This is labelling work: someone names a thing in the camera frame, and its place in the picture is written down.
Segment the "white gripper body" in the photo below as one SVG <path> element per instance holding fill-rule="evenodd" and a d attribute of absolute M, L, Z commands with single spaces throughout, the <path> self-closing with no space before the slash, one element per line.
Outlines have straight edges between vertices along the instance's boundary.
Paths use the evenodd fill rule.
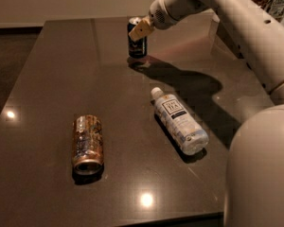
<path fill-rule="evenodd" d="M 207 9 L 207 0 L 155 0 L 150 6 L 149 18 L 154 28 L 165 30 Z"/>

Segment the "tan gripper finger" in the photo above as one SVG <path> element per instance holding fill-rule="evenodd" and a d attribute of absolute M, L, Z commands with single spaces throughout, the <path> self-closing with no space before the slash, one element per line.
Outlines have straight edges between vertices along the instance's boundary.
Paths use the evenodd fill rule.
<path fill-rule="evenodd" d="M 149 36 L 154 31 L 153 20 L 150 16 L 143 18 L 134 17 L 131 22 L 133 23 L 133 28 L 129 32 L 129 37 L 134 42 Z"/>

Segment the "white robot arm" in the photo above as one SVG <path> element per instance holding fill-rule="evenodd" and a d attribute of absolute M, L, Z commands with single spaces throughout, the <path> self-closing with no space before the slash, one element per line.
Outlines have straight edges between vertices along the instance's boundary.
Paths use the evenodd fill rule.
<path fill-rule="evenodd" d="M 245 115 L 225 175 L 224 227 L 284 227 L 284 26 L 252 0 L 155 0 L 131 31 L 137 41 L 212 9 L 252 70 L 239 77 Z"/>

